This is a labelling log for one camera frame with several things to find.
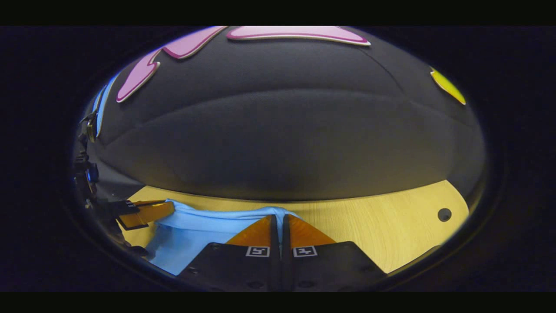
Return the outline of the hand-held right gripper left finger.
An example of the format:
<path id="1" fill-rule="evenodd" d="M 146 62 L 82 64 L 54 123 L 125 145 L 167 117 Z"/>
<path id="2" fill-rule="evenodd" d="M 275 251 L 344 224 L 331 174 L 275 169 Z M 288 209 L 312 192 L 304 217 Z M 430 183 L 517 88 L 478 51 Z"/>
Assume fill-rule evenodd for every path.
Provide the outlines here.
<path id="1" fill-rule="evenodd" d="M 211 292 L 271 292 L 281 287 L 277 218 L 268 215 L 226 243 L 208 243 L 179 273 L 182 282 Z"/>

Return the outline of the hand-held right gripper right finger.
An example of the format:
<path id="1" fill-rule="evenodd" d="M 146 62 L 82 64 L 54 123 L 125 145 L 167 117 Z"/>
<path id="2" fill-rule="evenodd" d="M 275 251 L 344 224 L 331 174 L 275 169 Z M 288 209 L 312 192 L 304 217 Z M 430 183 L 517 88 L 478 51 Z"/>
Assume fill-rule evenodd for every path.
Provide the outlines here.
<path id="1" fill-rule="evenodd" d="M 354 242 L 338 242 L 293 215 L 283 219 L 284 291 L 373 291 L 387 274 Z"/>

